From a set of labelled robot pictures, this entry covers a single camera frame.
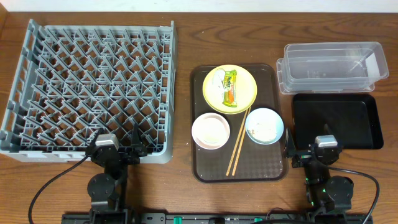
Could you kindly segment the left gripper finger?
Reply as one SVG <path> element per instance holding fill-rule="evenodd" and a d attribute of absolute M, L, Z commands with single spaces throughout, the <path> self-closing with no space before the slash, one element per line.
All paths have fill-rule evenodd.
<path fill-rule="evenodd" d="M 97 140 L 98 136 L 103 134 L 103 131 L 104 131 L 103 128 L 99 128 L 99 130 L 97 130 L 97 132 L 95 132 L 95 136 L 92 140 L 92 145 L 96 144 L 96 140 Z"/>
<path fill-rule="evenodd" d="M 135 124 L 133 127 L 132 136 L 131 136 L 131 147 L 134 149 L 142 148 L 142 140 L 139 134 L 139 126 L 137 124 Z"/>

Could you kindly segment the light blue bowl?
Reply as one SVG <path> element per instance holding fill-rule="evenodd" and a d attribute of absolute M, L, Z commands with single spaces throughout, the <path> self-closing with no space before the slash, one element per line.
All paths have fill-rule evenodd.
<path fill-rule="evenodd" d="M 269 108 L 258 108 L 249 113 L 245 122 L 249 138 L 262 145 L 276 143 L 284 133 L 284 122 L 280 115 Z"/>

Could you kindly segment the green snack wrapper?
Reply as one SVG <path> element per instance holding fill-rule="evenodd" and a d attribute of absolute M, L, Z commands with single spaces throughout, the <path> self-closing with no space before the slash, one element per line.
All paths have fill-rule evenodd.
<path fill-rule="evenodd" d="M 223 78 L 223 104 L 228 107 L 237 107 L 236 102 L 236 77 L 237 71 L 224 71 Z"/>

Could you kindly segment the rice and nut shells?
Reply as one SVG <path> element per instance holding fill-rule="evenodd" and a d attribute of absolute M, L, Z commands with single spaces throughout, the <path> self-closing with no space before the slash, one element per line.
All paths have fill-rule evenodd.
<path fill-rule="evenodd" d="M 272 142 L 277 137 L 277 130 L 271 124 L 254 124 L 249 133 L 256 141 L 262 143 Z"/>

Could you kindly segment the white tissue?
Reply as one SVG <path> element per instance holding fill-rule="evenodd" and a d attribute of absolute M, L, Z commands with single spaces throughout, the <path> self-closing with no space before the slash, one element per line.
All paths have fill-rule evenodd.
<path fill-rule="evenodd" d="M 212 78 L 212 87 L 215 93 L 217 93 L 220 96 L 220 98 L 224 96 L 223 80 L 225 74 L 226 72 L 223 69 L 217 69 Z"/>

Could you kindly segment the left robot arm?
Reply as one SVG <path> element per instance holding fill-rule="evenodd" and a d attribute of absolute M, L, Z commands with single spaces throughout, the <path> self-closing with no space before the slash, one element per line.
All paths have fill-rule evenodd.
<path fill-rule="evenodd" d="M 128 166 L 139 164 L 140 158 L 147 155 L 138 127 L 133 128 L 130 143 L 127 149 L 121 149 L 115 134 L 105 134 L 100 129 L 86 148 L 91 162 L 104 169 L 88 182 L 89 223 L 141 222 L 140 215 L 125 203 Z"/>

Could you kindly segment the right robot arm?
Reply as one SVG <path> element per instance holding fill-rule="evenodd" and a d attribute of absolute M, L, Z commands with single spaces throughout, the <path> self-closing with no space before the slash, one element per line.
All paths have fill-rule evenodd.
<path fill-rule="evenodd" d="M 317 136 L 306 149 L 298 149 L 289 128 L 285 132 L 284 157 L 291 158 L 293 168 L 305 171 L 308 201 L 313 208 L 306 219 L 313 223 L 348 223 L 354 183 L 348 177 L 330 175 L 329 166 L 339 159 L 341 149 L 333 135 Z"/>

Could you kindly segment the black waste tray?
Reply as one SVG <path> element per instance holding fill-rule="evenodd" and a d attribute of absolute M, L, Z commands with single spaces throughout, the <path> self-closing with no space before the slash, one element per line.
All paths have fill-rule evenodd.
<path fill-rule="evenodd" d="M 344 149 L 384 146 L 376 100 L 369 94 L 298 94 L 292 109 L 296 146 L 301 149 L 325 135 L 325 124 Z"/>

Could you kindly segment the grey dishwasher rack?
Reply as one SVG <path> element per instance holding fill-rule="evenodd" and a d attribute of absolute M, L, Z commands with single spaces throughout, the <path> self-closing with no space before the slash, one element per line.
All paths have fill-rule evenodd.
<path fill-rule="evenodd" d="M 99 130 L 141 162 L 172 158 L 178 35 L 169 26 L 41 26 L 30 21 L 1 125 L 1 153 L 78 161 Z"/>

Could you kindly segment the clear plastic bin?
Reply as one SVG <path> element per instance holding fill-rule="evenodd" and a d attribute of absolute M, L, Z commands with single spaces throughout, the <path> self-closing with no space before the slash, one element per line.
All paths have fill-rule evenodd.
<path fill-rule="evenodd" d="M 375 84 L 389 76 L 386 56 L 378 42 L 288 44 L 282 58 L 288 77 L 295 82 L 304 81 L 304 70 L 317 70 L 337 82 Z"/>

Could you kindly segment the yellow plate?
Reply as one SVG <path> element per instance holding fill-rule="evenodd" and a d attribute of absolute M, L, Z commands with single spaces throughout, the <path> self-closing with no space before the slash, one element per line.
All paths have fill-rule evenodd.
<path fill-rule="evenodd" d="M 215 93 L 212 87 L 212 78 L 217 69 L 223 69 L 224 71 L 237 71 L 236 77 L 236 102 L 237 107 L 228 107 L 223 104 L 223 97 Z M 253 75 L 245 68 L 238 65 L 220 65 L 213 68 L 206 75 L 203 86 L 202 86 L 203 96 L 205 101 L 209 104 L 211 108 L 219 113 L 224 114 L 238 114 L 246 111 L 256 99 L 257 96 L 257 84 Z"/>

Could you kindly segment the pink bowl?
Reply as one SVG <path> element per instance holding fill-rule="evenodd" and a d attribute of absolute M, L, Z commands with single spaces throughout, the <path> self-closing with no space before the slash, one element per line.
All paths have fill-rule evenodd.
<path fill-rule="evenodd" d="M 217 113 L 200 115 L 192 124 L 192 138 L 203 149 L 215 150 L 224 146 L 230 135 L 227 120 Z"/>

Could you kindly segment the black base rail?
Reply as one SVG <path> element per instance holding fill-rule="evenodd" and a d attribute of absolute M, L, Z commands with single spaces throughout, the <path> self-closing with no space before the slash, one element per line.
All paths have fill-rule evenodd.
<path fill-rule="evenodd" d="M 371 217 L 365 215 L 317 215 L 311 220 L 308 215 L 299 213 L 272 212 L 267 215 L 187 215 L 187 214 L 164 214 L 143 213 L 141 215 L 130 215 L 126 212 L 107 214 L 64 214 L 62 224 L 90 224 L 90 223 L 143 223 L 143 224 L 243 224 L 243 223 L 372 223 Z"/>

